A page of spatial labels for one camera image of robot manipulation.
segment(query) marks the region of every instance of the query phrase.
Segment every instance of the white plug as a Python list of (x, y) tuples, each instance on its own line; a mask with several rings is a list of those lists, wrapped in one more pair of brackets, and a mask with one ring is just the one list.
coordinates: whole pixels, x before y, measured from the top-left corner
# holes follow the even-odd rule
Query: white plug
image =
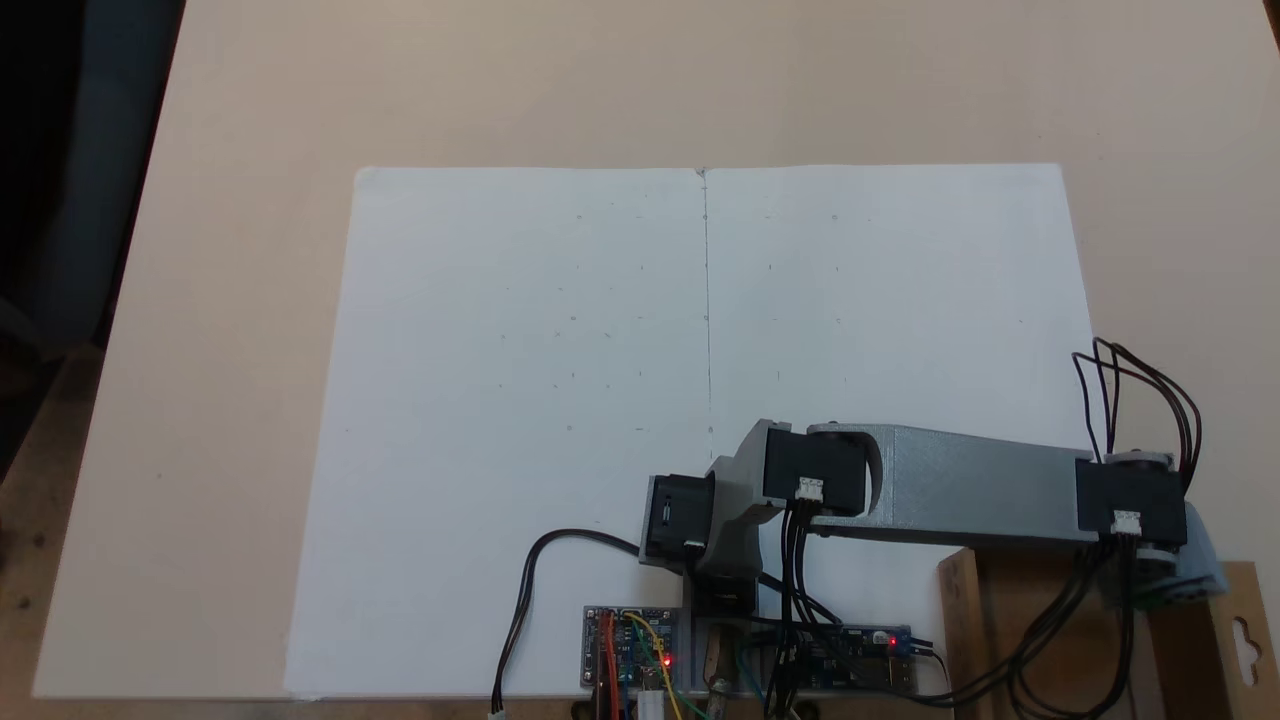
[(1135, 510), (1116, 510), (1114, 518), (1111, 534), (1142, 537), (1142, 512)]
[(800, 478), (800, 484), (796, 486), (796, 500), (822, 502), (822, 480), (817, 478)]

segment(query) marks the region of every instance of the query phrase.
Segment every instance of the wire bundle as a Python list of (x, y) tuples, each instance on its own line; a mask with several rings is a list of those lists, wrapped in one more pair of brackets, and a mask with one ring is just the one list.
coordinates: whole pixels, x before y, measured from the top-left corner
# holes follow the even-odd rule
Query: wire bundle
[[(635, 556), (640, 555), (640, 546), (630, 543), (620, 537), (611, 536), (608, 533), (602, 533), (599, 530), (586, 530), (581, 528), (564, 528), (559, 530), (552, 530), (534, 542), (534, 546), (529, 548), (529, 555), (525, 557), (525, 570), (520, 577), (520, 589), (516, 592), (516, 612), (511, 619), (511, 628), (507, 630), (507, 641), (502, 646), (502, 653), (498, 656), (498, 670), (494, 673), (493, 679), (493, 693), (489, 697), (489, 705), (492, 714), (498, 714), (503, 710), (502, 700), (502, 678), (507, 671), (507, 664), (511, 662), (511, 655), (516, 650), (516, 643), (520, 641), (520, 632), (525, 626), (525, 618), (529, 616), (529, 607), (534, 598), (534, 569), (538, 566), (538, 556), (541, 555), (543, 550), (552, 542), (561, 538), (581, 538), (593, 542), (607, 544), (612, 548), (621, 550)], [(782, 592), (782, 582), (777, 578), (762, 573), (759, 582), (762, 585)], [(838, 623), (840, 619), (836, 618), (829, 610), (823, 607), (819, 602), (806, 598), (809, 603), (824, 618), (828, 618), (833, 623)]]
[[(780, 639), (773, 674), (769, 679), (769, 689), (764, 697), (769, 716), (786, 717), (791, 711), (791, 703), (794, 703), (796, 693), (795, 685), (799, 679), (795, 674), (795, 659), (799, 653), (800, 643), (805, 642), (805, 638), (823, 648), (828, 657), (846, 669), (860, 688), (891, 694), (928, 707), (964, 707), (1004, 687), (1019, 717), (1034, 720), (1093, 720), (1101, 717), (1123, 696), (1128, 685), (1129, 662), (1133, 656), (1134, 612), (1132, 587), (1137, 548), (1134, 538), (1103, 538), (1088, 548), (1079, 551), (1066, 587), (1062, 588), (1053, 602), (1032, 623), (1023, 641), (1009, 657), (964, 687), (947, 693), (925, 696), (908, 693), (867, 678), (859, 667), (858, 661), (833, 642), (833, 637), (840, 632), (840, 626), (818, 623), (815, 612), (805, 602), (808, 593), (804, 584), (804, 548), (805, 538), (809, 534), (809, 524), (814, 515), (815, 509), (801, 505), (788, 509), (783, 519), (783, 600), (785, 602), (790, 600), (788, 605), (795, 606), (799, 621), (794, 619), (791, 607), (785, 605), (782, 620), (778, 621)], [(1121, 647), (1111, 689), (1097, 705), (1087, 710), (1075, 711), (1055, 707), (1034, 693), (1027, 682), (1025, 670), (1066, 625), (1068, 620), (1087, 597), (1098, 574), (1112, 561), (1119, 564), (1120, 575)]]
[[(1100, 347), (1106, 348), (1110, 360), (1103, 360)], [(1121, 365), (1121, 360), (1129, 366)], [(1161, 373), (1152, 365), (1134, 355), (1128, 347), (1119, 342), (1110, 342), (1101, 337), (1093, 338), (1093, 354), (1073, 352), (1071, 361), (1075, 364), (1075, 374), (1080, 379), (1080, 392), (1084, 395), (1084, 427), (1089, 430), (1089, 442), (1093, 443), (1093, 456), (1102, 462), (1103, 454), (1098, 448), (1098, 439), (1093, 432), (1093, 418), (1089, 411), (1089, 386), (1084, 379), (1084, 369), (1080, 363), (1091, 363), (1097, 368), (1098, 384), (1102, 391), (1102, 414), (1106, 418), (1106, 454), (1115, 452), (1116, 427), (1120, 419), (1120, 377), (1130, 377), (1152, 387), (1169, 404), (1178, 424), (1178, 473), (1183, 479), (1183, 493), (1192, 486), (1196, 468), (1199, 465), (1199, 451), (1202, 441), (1201, 411), (1196, 406), (1187, 391), (1175, 383), (1169, 375)], [(1107, 391), (1106, 370), (1111, 370), (1111, 391)]]

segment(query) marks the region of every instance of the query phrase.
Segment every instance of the white connector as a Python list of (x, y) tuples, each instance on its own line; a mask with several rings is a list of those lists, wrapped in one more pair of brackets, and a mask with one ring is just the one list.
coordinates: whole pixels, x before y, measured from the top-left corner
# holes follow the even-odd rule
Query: white connector
[(636, 693), (636, 720), (666, 720), (667, 693), (640, 691)]
[(800, 484), (796, 486), (796, 500), (822, 502), (822, 480), (817, 478), (800, 478)]
[(1111, 534), (1142, 537), (1142, 512), (1137, 510), (1116, 510), (1114, 518)]

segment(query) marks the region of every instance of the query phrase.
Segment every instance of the orange wire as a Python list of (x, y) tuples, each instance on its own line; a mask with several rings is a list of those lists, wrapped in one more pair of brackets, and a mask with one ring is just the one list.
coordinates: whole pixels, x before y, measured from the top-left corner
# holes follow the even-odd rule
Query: orange wire
[(607, 660), (607, 666), (609, 669), (609, 711), (613, 712), (609, 720), (617, 720), (618, 719), (618, 655), (617, 655), (617, 648), (613, 644), (613, 630), (614, 630), (613, 614), (608, 612), (607, 618), (609, 621), (608, 621), (608, 630), (605, 632), (604, 635), (604, 643), (605, 643), (604, 652), (607, 655), (605, 660)]

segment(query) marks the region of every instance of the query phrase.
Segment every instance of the white paper sheet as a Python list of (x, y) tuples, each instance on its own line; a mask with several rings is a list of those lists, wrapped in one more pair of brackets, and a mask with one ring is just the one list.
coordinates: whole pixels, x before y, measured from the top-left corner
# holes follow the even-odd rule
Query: white paper sheet
[[(1085, 447), (1089, 337), (1053, 165), (366, 170), (285, 687), (486, 696), (532, 541), (637, 541), (648, 475), (758, 418)], [(810, 591), (941, 641), (947, 552), (815, 538)], [(508, 697), (580, 692), (584, 605), (678, 600), (577, 541), (538, 568)]]
[[(357, 178), (291, 692), (488, 694), (532, 542), (639, 541), (650, 469), (707, 465), (704, 265), (692, 170)], [(577, 691), (584, 605), (678, 598), (556, 543), (508, 693)]]

